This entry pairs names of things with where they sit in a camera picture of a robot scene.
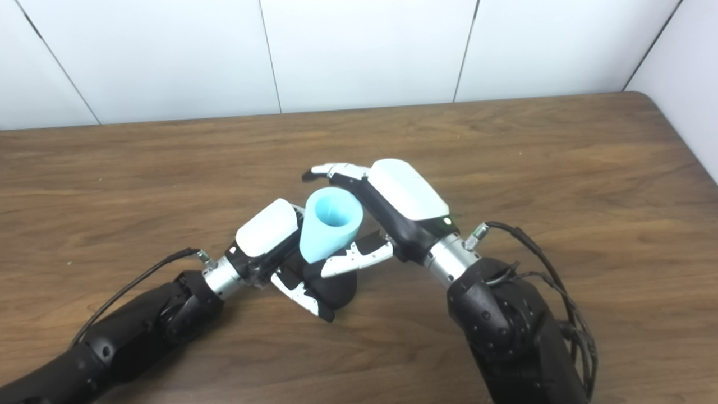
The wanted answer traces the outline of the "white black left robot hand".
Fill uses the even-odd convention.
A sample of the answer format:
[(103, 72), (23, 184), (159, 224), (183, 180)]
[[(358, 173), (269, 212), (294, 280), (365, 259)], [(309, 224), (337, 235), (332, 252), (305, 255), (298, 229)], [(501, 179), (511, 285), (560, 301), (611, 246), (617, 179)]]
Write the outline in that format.
[(303, 309), (333, 322), (334, 310), (289, 269), (289, 261), (298, 255), (302, 224), (302, 208), (285, 199), (274, 200), (237, 230), (217, 267), (205, 274), (210, 288), (226, 300), (241, 287), (273, 284)]

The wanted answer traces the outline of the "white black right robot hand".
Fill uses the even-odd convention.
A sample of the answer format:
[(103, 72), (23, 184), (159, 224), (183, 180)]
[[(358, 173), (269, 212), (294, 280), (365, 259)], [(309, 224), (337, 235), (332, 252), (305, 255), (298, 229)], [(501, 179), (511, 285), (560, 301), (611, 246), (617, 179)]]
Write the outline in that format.
[(369, 268), (387, 259), (429, 267), (439, 245), (456, 240), (459, 230), (446, 202), (408, 163), (379, 159), (370, 168), (350, 163), (318, 164), (302, 175), (303, 182), (326, 177), (349, 191), (379, 222), (385, 236), (371, 233), (328, 258), (305, 266), (309, 279), (333, 278)]

